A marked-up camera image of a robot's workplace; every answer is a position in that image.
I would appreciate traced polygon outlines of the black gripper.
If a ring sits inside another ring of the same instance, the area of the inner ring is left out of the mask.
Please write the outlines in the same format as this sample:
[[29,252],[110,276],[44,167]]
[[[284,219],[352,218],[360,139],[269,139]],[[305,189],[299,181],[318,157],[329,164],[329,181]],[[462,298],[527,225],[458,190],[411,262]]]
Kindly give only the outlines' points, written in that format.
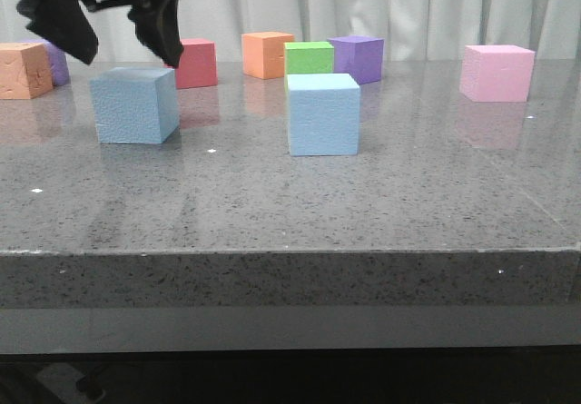
[[135,24],[137,39],[165,64],[179,65],[183,46],[177,20],[178,0],[20,0],[16,9],[29,19],[29,31],[84,64],[91,64],[98,51],[98,38],[79,2],[92,12],[131,5],[128,17]]

